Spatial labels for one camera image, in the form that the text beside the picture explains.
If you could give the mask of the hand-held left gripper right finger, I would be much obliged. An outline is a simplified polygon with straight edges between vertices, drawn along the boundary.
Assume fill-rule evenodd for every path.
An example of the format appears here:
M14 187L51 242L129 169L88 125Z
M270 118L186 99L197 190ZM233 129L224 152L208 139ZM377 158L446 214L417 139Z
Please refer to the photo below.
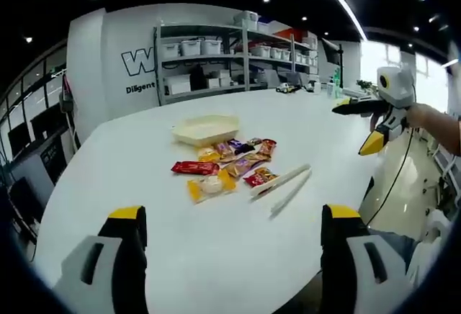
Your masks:
M321 313L393 313L413 292L406 263L359 213L324 205Z

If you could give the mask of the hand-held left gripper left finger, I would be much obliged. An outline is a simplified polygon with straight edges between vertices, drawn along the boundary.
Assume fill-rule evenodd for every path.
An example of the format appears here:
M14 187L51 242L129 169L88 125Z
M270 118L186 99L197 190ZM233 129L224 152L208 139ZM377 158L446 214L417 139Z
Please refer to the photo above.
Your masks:
M71 313L147 313L146 247L144 206L119 208L63 260L53 291Z

